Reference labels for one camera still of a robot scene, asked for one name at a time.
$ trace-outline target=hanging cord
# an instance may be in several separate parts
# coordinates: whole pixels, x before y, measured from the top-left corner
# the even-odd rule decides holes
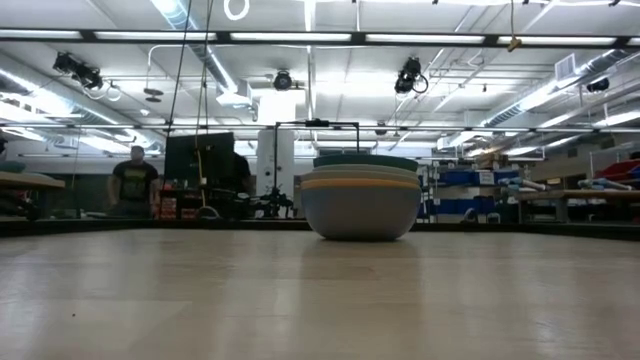
[[[212,14],[212,10],[213,10],[213,0],[208,0],[208,10],[207,10],[207,25],[206,25],[206,29],[207,29],[207,33],[205,35],[204,38],[204,46],[208,46],[208,42],[209,42],[209,24],[211,22],[211,14]],[[204,93],[204,103],[205,103],[205,117],[207,125],[209,125],[209,109],[208,109],[208,105],[209,105],[209,101],[208,101],[208,95],[209,92],[207,90],[207,62],[203,61],[202,62],[202,74],[200,75],[200,96],[198,96],[198,116],[196,118],[196,136],[195,136],[195,148],[196,148],[196,154],[198,156],[198,176],[199,176],[199,180],[200,182],[202,182],[202,156],[200,155],[200,150],[198,149],[198,132],[200,130],[200,114],[202,111],[202,95]],[[200,189],[200,195],[202,197],[202,207],[207,206],[207,199],[206,199],[206,194],[204,191],[204,188]]]
[[[178,99],[178,87],[180,86],[180,75],[182,75],[182,63],[184,62],[184,49],[187,47],[187,35],[189,34],[189,25],[191,24],[191,21],[189,21],[189,18],[191,17],[191,4],[193,3],[193,0],[189,0],[189,6],[187,8],[187,21],[185,21],[184,24],[184,35],[182,37],[182,48],[180,50],[180,62],[178,63],[178,74],[176,77],[176,86],[175,89],[173,91],[173,100],[171,103],[171,113],[169,114],[169,126],[167,127],[167,139],[169,137],[171,137],[171,127],[173,126],[173,116],[175,114],[175,110],[176,110],[176,100]],[[168,142],[165,145],[165,154],[167,152],[169,152],[169,146]],[[162,219],[162,203],[164,200],[164,187],[167,184],[167,156],[164,157],[164,169],[165,169],[165,174],[162,177],[162,188],[160,189],[160,209],[158,211],[158,218]]]
[[[516,37],[516,26],[515,26],[515,4],[513,0],[511,0],[511,43],[507,47],[507,51],[512,52],[522,45],[522,40]]]

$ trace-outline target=stacked bowls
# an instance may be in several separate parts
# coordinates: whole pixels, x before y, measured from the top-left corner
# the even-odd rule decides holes
[[[302,207],[327,239],[393,240],[414,224],[420,206],[418,163],[381,155],[316,158],[302,175]]]

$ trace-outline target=metal frame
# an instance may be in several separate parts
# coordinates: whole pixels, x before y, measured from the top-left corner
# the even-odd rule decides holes
[[[33,32],[33,35],[11,35],[11,31],[21,31],[21,32]],[[60,31],[71,31],[78,32],[79,36],[75,37],[60,37],[56,36],[56,32]],[[109,33],[119,33],[122,34],[121,38],[100,38],[100,32],[109,32]],[[167,35],[168,38],[154,38],[154,36],[149,36],[149,38],[144,38],[144,36],[131,36],[131,34],[135,33],[147,33],[153,35]],[[206,31],[189,31],[188,34],[191,35],[204,35]],[[306,36],[321,36],[321,35],[331,35],[331,34],[342,34],[349,35],[348,40],[286,40],[286,39],[269,39],[269,40],[237,40],[233,39],[232,34],[292,34],[292,35],[306,35]],[[3,41],[11,41],[11,42],[48,42],[48,43],[86,43],[86,44],[163,44],[163,45],[182,45],[182,44],[194,44],[194,45],[202,45],[203,40],[200,37],[192,37],[191,39],[188,36],[176,36],[177,34],[184,34],[181,31],[162,31],[162,30],[123,30],[123,29],[52,29],[52,28],[0,28],[0,42]],[[265,30],[265,31],[209,31],[212,39],[208,40],[210,45],[301,45],[301,46],[381,46],[381,47],[438,47],[438,48],[451,48],[451,47],[462,47],[462,48],[498,48],[504,49],[507,45],[500,43],[500,37],[511,37],[511,34],[482,34],[482,33],[459,33],[459,32],[449,32],[449,33],[437,33],[437,32],[429,32],[429,33],[417,33],[417,32],[407,32],[407,33],[388,33],[388,32],[357,32],[357,31],[273,31],[273,30]],[[432,41],[424,40],[424,41],[375,41],[368,40],[367,35],[393,35],[393,36],[433,36],[433,37],[446,37],[446,39],[433,39]],[[465,38],[469,36],[480,36],[483,37],[483,40],[480,42],[469,42],[465,41]],[[594,49],[637,49],[640,50],[640,37],[637,36],[618,36],[618,35],[610,35],[610,36],[590,36],[590,35],[567,35],[567,34],[559,34],[559,35],[550,35],[550,34],[527,34],[523,35],[525,37],[536,37],[536,38],[548,38],[550,41],[548,43],[534,43],[528,44],[526,41],[523,42],[519,48],[522,49],[586,49],[586,50],[594,50]],[[576,39],[576,43],[567,44],[567,43],[558,43],[554,42],[553,38],[572,38]],[[587,39],[604,39],[604,38],[615,38],[615,41],[612,44],[597,44],[590,43],[585,41]]]
[[[328,128],[336,131],[353,131],[350,127],[355,127],[355,122],[328,122]],[[326,129],[326,126],[308,126],[304,121],[283,122],[276,123],[277,128],[286,128],[289,130],[309,130],[309,128],[322,128]],[[276,128],[274,125],[83,125],[83,124],[59,124],[59,123],[21,123],[21,122],[6,122],[0,123],[1,128],[34,128],[34,129],[78,129],[78,130],[90,130],[90,129],[112,129],[112,130],[273,130]],[[558,133],[558,134],[638,134],[640,133],[640,127],[473,127],[473,126],[377,126],[377,125],[359,125],[358,131],[441,131],[441,132],[458,132],[458,131],[473,131],[482,133],[494,133],[494,132],[515,132],[515,133]]]

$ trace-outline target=gray bowl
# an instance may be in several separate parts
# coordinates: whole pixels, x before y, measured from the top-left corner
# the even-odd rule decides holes
[[[321,171],[375,171],[375,172],[384,172],[389,174],[398,174],[409,177],[418,177],[415,171],[409,171],[405,169],[399,169],[391,166],[382,166],[382,165],[367,165],[367,164],[340,164],[340,165],[325,165],[318,166],[313,169],[313,172],[321,172]]]
[[[420,195],[405,187],[317,187],[302,190],[302,207],[327,239],[394,240],[413,226]]]
[[[325,179],[380,179],[407,182],[420,186],[417,176],[398,175],[379,171],[335,170],[312,171],[301,176],[302,181]]]

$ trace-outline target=wire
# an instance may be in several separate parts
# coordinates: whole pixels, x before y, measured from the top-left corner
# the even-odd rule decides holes
[[[209,29],[209,24],[211,23],[211,14],[213,13],[213,0],[207,0],[208,1],[208,10],[207,10],[207,25],[206,25],[206,29]],[[205,39],[204,39],[204,46],[208,46],[209,43],[209,31],[207,31],[206,35],[205,35]],[[202,74],[200,77],[200,96],[198,97],[198,116],[196,118],[196,136],[195,136],[195,148],[196,148],[196,154],[198,157],[198,176],[200,181],[202,181],[202,155],[200,154],[200,150],[198,149],[198,132],[200,130],[200,114],[202,111],[202,94],[204,92],[204,96],[205,96],[205,116],[207,117],[207,125],[209,125],[209,101],[208,101],[208,89],[207,89],[207,62],[203,61],[202,62]],[[204,188],[200,189],[200,195],[202,197],[202,207],[207,206],[207,198],[206,198],[206,194],[204,191]]]
[[[173,126],[173,122],[174,122],[174,115],[175,115],[175,110],[176,110],[176,100],[178,99],[178,87],[180,86],[180,76],[182,75],[182,63],[184,62],[184,50],[187,47],[187,35],[189,34],[189,26],[191,25],[191,21],[189,21],[189,18],[191,17],[191,5],[193,3],[193,0],[189,0],[189,6],[187,8],[187,21],[185,21],[184,23],[184,32],[183,32],[183,38],[182,38],[182,49],[180,50],[180,62],[178,63],[178,74],[176,76],[176,86],[175,89],[173,91],[173,100],[171,103],[171,113],[169,114],[169,126],[167,128],[167,138],[169,138],[171,136],[171,127]],[[165,145],[165,153],[168,152],[169,150],[169,142],[166,143]],[[166,169],[167,169],[167,156],[164,157],[164,168],[165,168],[165,174],[164,177],[162,179],[162,189],[160,189],[160,209],[158,211],[158,217],[161,219],[162,218],[162,202],[163,202],[163,191],[165,185],[167,184],[167,173],[166,173]]]
[[[516,30],[515,30],[515,5],[513,4],[513,0],[511,0],[511,39],[516,39]]]
[[[244,0],[244,8],[242,8],[242,11],[240,11],[238,15],[235,15],[231,12],[231,9],[229,9],[230,3],[231,3],[231,0],[224,0],[224,14],[227,15],[227,18],[231,21],[238,21],[238,20],[244,19],[244,17],[247,16],[247,14],[249,13],[249,9],[251,8],[251,4],[249,3],[249,0]]]

